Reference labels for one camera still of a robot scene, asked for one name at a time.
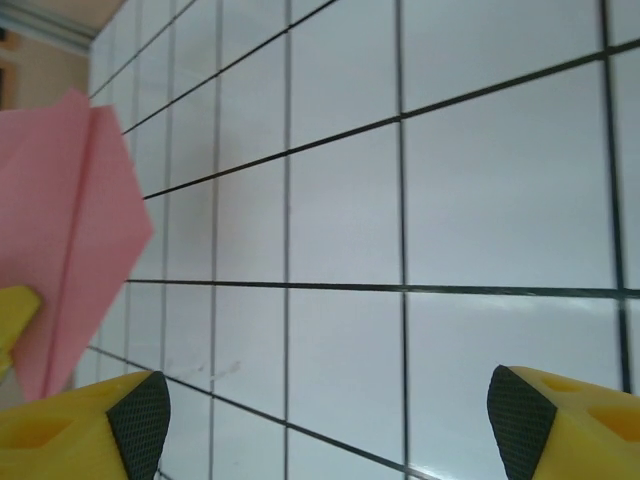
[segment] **white tiled wall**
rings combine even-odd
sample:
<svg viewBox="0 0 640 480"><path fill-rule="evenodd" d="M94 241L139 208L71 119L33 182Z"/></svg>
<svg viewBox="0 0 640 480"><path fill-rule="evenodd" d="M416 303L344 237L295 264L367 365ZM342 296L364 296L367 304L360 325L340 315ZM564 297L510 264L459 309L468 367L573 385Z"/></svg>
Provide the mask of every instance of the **white tiled wall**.
<svg viewBox="0 0 640 480"><path fill-rule="evenodd" d="M125 2L90 88L156 233L78 384L164 370L171 480L506 479L498 364L620 388L620 320L640 348L640 8L605 3L610 84L595 0Z"/></svg>

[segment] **ceiling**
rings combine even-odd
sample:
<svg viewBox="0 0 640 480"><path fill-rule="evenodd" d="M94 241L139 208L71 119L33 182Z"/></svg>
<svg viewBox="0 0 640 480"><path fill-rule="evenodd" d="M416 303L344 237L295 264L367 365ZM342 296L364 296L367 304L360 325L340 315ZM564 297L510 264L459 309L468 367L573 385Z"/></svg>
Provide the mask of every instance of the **ceiling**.
<svg viewBox="0 0 640 480"><path fill-rule="evenodd" d="M28 0L35 5L96 30L109 21L124 0Z"/></svg>

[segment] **yellow plastic part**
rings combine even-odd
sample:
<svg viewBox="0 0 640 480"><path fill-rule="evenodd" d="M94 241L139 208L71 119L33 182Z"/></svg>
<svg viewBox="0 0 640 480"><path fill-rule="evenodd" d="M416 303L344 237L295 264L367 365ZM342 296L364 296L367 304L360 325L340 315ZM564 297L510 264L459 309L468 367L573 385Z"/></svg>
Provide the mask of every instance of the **yellow plastic part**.
<svg viewBox="0 0 640 480"><path fill-rule="evenodd" d="M39 308L40 298L29 287L0 290L0 381L13 364L11 349Z"/></svg>
<svg viewBox="0 0 640 480"><path fill-rule="evenodd" d="M106 411L151 372L0 412L1 480L127 480Z"/></svg>
<svg viewBox="0 0 640 480"><path fill-rule="evenodd" d="M640 479L640 398L524 367L557 408L532 480Z"/></svg>

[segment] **pink paper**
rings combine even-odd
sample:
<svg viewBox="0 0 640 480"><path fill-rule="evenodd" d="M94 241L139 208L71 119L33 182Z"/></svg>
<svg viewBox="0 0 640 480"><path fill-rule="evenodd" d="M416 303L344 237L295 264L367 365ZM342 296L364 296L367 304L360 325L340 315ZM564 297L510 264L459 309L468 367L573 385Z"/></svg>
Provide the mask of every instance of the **pink paper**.
<svg viewBox="0 0 640 480"><path fill-rule="evenodd" d="M0 113L0 138L9 132L0 288L29 285L44 300L13 350L31 401L66 383L152 227L111 108L71 92L52 108Z"/></svg>

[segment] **paper airplane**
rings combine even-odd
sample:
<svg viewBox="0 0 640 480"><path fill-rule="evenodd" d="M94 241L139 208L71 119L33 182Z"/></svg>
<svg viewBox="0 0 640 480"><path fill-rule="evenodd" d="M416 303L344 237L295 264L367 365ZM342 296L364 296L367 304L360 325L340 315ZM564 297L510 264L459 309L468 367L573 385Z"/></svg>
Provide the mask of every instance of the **paper airplane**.
<svg viewBox="0 0 640 480"><path fill-rule="evenodd" d="M13 348L27 401L60 392L152 235L111 107L0 112L0 288L43 305Z"/></svg>

